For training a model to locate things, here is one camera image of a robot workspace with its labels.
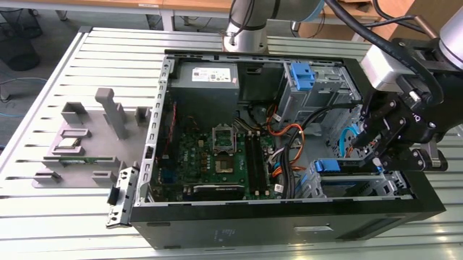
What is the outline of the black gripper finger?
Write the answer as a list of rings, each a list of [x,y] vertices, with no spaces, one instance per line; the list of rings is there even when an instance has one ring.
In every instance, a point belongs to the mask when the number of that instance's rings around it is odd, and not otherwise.
[[[396,108],[397,93],[372,92],[361,106],[363,130],[353,140],[353,148],[364,147],[387,128],[383,119]]]
[[[388,171],[428,171],[433,169],[433,133],[420,123],[405,118],[392,119],[381,131],[373,160]]]

